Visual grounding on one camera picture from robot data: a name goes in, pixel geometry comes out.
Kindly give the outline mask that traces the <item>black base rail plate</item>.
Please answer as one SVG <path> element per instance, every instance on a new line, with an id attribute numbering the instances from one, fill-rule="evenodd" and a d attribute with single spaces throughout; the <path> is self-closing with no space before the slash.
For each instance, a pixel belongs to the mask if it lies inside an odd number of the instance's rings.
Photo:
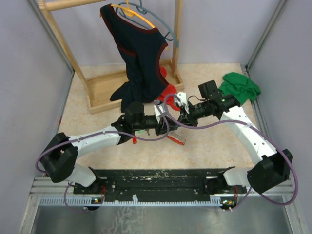
<path id="1" fill-rule="evenodd" d="M 74 184 L 74 194 L 98 197 L 93 204 L 104 202 L 208 202 L 216 194 L 243 194 L 241 185 L 228 185 L 221 169 L 142 169 L 95 170 L 95 184 Z"/>

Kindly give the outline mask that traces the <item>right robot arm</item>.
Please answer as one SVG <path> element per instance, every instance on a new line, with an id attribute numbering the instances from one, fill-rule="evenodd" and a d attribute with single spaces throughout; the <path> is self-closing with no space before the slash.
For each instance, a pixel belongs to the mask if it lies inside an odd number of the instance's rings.
<path id="1" fill-rule="evenodd" d="M 196 126 L 200 118 L 210 115 L 223 121 L 235 134 L 251 157 L 253 168 L 231 168 L 218 180 L 218 188 L 229 193 L 235 185 L 251 186 L 262 194 L 289 179 L 292 154 L 282 153 L 257 132 L 257 128 L 245 114 L 239 101 L 232 95 L 225 95 L 211 80 L 199 85 L 203 101 L 192 105 L 186 93 L 179 92 L 174 103 L 181 108 L 179 122 Z"/>

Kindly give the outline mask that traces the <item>dark navy shirt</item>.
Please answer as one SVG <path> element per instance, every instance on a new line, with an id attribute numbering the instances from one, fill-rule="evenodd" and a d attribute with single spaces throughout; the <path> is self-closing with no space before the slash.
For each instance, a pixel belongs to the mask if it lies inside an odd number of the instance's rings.
<path id="1" fill-rule="evenodd" d="M 121 100 L 121 112 L 132 102 L 154 101 L 168 86 L 160 72 L 160 56 L 168 45 L 163 35 L 157 28 L 146 30 L 122 19 L 110 4 L 101 7 L 100 15 L 125 62 L 128 78 L 110 101 Z"/>

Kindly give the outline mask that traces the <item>teal hanger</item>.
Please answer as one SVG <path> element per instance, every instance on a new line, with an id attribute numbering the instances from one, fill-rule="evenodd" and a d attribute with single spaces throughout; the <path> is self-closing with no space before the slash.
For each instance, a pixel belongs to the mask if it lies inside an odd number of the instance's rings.
<path id="1" fill-rule="evenodd" d="M 167 30 L 166 34 L 163 34 L 163 38 L 167 42 L 172 42 L 176 48 L 180 46 L 177 32 L 175 32 L 175 30 L 154 11 L 144 6 L 142 0 L 139 0 L 138 3 L 130 0 L 124 0 L 113 7 L 119 16 L 142 29 L 148 30 L 156 28 L 156 25 L 151 22 L 151 19 L 155 20 L 159 25 Z"/>

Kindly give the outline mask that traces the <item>key with green tag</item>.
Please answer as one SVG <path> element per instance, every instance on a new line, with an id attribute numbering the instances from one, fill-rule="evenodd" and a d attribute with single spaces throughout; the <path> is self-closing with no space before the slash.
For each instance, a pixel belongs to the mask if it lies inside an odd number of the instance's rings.
<path id="1" fill-rule="evenodd" d="M 148 136 L 150 135 L 149 129 L 138 130 L 138 133 L 146 133 Z"/>

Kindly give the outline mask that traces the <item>green cloth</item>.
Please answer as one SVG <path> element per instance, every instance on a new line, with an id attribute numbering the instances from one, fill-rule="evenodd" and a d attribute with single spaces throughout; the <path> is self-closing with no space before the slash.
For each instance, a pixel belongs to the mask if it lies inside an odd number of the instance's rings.
<path id="1" fill-rule="evenodd" d="M 240 104 L 244 104 L 248 99 L 253 103 L 261 94 L 261 90 L 250 78 L 231 72 L 223 76 L 223 82 L 219 87 L 225 95 L 233 95 Z"/>

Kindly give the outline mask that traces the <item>yellow hanger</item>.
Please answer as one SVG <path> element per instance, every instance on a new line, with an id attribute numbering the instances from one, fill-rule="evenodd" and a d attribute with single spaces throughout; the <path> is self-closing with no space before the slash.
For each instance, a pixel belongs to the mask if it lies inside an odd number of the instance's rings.
<path id="1" fill-rule="evenodd" d="M 120 17 L 116 10 L 121 9 L 124 14 L 130 17 L 137 17 L 149 25 L 148 29 L 135 26 Z M 168 49 L 168 43 L 165 41 L 159 30 L 149 22 L 140 13 L 131 10 L 128 6 L 108 4 L 100 8 L 100 16 L 103 18 L 109 32 L 114 38 L 117 47 L 129 53 L 133 53 L 142 48 L 162 47 Z"/>

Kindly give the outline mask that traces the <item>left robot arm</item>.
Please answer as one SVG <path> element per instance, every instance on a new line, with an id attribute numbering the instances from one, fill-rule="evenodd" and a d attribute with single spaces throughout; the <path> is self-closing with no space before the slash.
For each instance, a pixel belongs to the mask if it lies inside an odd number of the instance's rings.
<path id="1" fill-rule="evenodd" d="M 91 168 L 79 165 L 77 158 L 104 147 L 121 145 L 134 138 L 136 131 L 154 129 L 160 140 L 177 129 L 177 124 L 166 115 L 163 103 L 155 101 L 154 109 L 153 115 L 146 115 L 144 105 L 133 102 L 116 122 L 102 130 L 79 136 L 56 134 L 36 160 L 36 167 L 42 166 L 40 171 L 54 183 L 70 181 L 94 194 L 101 189 L 101 181 Z"/>

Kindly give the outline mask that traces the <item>metal key holder red handle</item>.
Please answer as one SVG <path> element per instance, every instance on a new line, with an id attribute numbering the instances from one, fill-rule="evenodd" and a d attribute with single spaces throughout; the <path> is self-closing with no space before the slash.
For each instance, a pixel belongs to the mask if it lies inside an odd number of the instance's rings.
<path id="1" fill-rule="evenodd" d="M 167 135 L 167 138 L 173 141 L 174 143 L 182 145 L 182 146 L 184 146 L 186 143 L 185 138 L 177 134 L 175 131 L 170 131 Z"/>

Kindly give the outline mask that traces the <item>wooden clothes rack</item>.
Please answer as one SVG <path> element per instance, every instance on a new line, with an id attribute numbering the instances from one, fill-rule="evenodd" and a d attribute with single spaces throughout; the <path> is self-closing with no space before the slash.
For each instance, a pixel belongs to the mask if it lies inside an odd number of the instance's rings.
<path id="1" fill-rule="evenodd" d="M 91 78 L 86 78 L 83 74 L 78 62 L 76 61 L 66 39 L 61 32 L 56 20 L 54 19 L 52 12 L 57 10 L 63 10 L 73 8 L 77 6 L 89 5 L 98 3 L 97 0 L 56 0 L 46 2 L 44 0 L 38 1 L 38 6 L 43 13 L 48 25 L 52 29 L 52 32 L 56 36 L 60 43 L 65 55 L 69 59 L 74 71 L 80 79 L 82 85 L 87 92 L 87 106 L 91 114 L 100 113 L 103 111 L 111 110 L 121 106 L 121 101 L 109 100 L 109 97 L 123 82 L 127 81 L 126 71 L 121 70 L 113 73 L 106 73 Z M 182 23 L 182 11 L 183 1 L 175 1 L 175 24 L 174 30 L 168 29 L 170 35 L 175 42 L 173 46 L 173 54 L 171 58 L 163 59 L 160 61 L 160 66 L 164 67 L 167 71 L 166 80 L 174 85 L 178 91 L 184 89 L 184 82 L 177 69 L 178 53 L 179 53 L 179 41 L 181 35 L 181 23 Z"/>

